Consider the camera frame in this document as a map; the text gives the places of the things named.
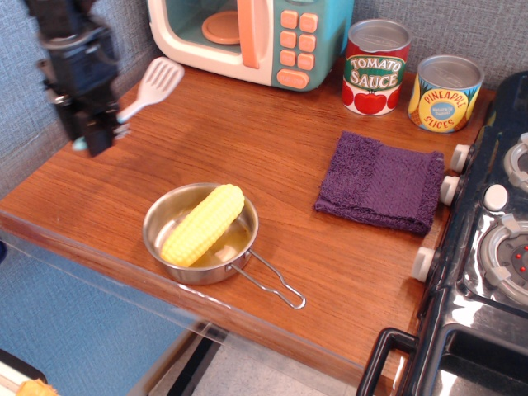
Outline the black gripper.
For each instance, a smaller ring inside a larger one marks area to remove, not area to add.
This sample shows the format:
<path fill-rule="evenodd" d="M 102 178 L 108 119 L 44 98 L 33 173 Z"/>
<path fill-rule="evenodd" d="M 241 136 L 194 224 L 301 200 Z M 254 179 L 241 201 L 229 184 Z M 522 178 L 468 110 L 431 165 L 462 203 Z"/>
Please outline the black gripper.
<path fill-rule="evenodd" d="M 85 139 L 90 156 L 98 156 L 130 132 L 116 114 L 112 84 L 119 57 L 111 28 L 84 26 L 76 34 L 52 37 L 40 32 L 37 37 L 48 55 L 38 67 L 50 103 L 69 139 Z"/>

